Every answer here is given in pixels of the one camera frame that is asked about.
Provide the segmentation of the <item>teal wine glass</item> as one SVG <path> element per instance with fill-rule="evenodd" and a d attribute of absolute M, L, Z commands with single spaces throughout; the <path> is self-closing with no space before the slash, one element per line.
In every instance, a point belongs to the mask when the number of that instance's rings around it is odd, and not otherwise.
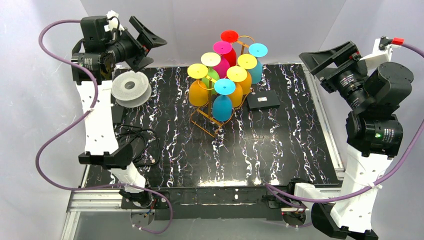
<path fill-rule="evenodd" d="M 257 60 L 257 64 L 254 68 L 249 69 L 252 84 L 258 84 L 262 79 L 263 66 L 259 61 L 259 58 L 262 58 L 268 54 L 268 48 L 262 43 L 253 43 L 248 48 L 249 54 L 254 56 Z"/>

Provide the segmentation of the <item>red wine glass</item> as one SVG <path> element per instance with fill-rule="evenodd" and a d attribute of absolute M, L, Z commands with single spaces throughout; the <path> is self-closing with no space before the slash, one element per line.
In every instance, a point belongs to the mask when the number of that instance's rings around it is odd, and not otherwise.
<path fill-rule="evenodd" d="M 228 61 L 229 66 L 233 67 L 237 64 L 237 54 L 233 48 L 233 43 L 238 40 L 239 34 L 235 30 L 225 30 L 221 33 L 220 38 L 231 47 L 230 50 L 228 50 L 227 53 L 223 53 L 222 56 Z"/>

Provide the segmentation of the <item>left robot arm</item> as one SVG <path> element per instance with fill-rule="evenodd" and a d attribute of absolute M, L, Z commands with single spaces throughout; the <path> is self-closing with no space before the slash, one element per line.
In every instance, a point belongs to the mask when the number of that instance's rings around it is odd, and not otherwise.
<path fill-rule="evenodd" d="M 124 184 L 120 191 L 124 198 L 137 206 L 146 206 L 152 195 L 144 192 L 147 181 L 134 164 L 133 147 L 130 143 L 119 143 L 115 135 L 111 102 L 115 96 L 113 72 L 116 64 L 125 62 L 130 67 L 129 80 L 147 83 L 142 69 L 153 62 L 148 53 L 167 42 L 136 17 L 129 21 L 137 30 L 137 37 L 130 34 L 112 10 L 106 15 L 80 20 L 83 37 L 72 49 L 71 69 L 83 110 L 88 115 L 84 119 L 85 148 L 78 160 L 111 172 Z"/>

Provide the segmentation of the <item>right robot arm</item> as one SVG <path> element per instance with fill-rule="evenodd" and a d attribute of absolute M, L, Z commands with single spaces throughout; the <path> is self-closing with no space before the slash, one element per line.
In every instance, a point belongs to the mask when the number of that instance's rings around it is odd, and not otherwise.
<path fill-rule="evenodd" d="M 328 237 L 376 240 L 371 216 L 381 179 L 397 156 L 403 127 L 395 111 L 412 92 L 413 73 L 392 62 L 402 38 L 378 38 L 372 53 L 361 56 L 348 41 L 335 48 L 299 55 L 329 93 L 347 102 L 347 166 L 340 198 L 326 198 L 307 181 L 293 179 L 288 188 L 310 209 L 313 226 Z"/>

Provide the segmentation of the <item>blue wine glass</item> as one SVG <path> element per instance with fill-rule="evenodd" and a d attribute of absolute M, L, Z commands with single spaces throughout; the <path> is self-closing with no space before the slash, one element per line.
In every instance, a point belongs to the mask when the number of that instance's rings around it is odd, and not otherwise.
<path fill-rule="evenodd" d="M 214 90 L 218 96 L 213 102 L 212 116 L 217 121 L 225 122 L 232 115 L 233 105 L 229 95 L 236 90 L 236 85 L 228 78 L 221 78 L 214 84 Z"/>

